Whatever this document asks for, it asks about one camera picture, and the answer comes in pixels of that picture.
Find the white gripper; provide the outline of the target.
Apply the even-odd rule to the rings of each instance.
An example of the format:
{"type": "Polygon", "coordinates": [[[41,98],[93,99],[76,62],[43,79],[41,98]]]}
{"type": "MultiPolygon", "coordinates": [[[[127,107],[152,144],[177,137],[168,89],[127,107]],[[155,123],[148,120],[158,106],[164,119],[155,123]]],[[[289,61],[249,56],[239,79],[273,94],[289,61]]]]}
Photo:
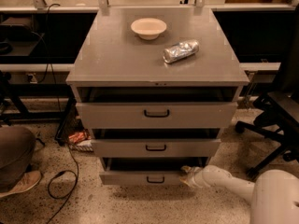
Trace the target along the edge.
{"type": "Polygon", "coordinates": [[[181,170],[184,173],[189,173],[189,182],[187,181],[186,178],[184,177],[180,177],[179,180],[180,182],[182,182],[183,184],[187,185],[188,187],[192,187],[192,188],[201,188],[203,187],[203,179],[202,179],[202,169],[199,167],[190,167],[187,165],[184,165],[181,167],[181,170]]]}

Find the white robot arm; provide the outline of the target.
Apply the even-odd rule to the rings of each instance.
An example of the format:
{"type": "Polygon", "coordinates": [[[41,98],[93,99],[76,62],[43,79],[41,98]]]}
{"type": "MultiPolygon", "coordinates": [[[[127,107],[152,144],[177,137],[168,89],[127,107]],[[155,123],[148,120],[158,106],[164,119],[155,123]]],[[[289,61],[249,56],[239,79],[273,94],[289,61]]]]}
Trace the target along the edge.
{"type": "Polygon", "coordinates": [[[192,188],[222,187],[250,204],[249,224],[299,224],[299,178],[268,170],[255,182],[234,177],[215,165],[183,166],[179,179],[192,188]]]}

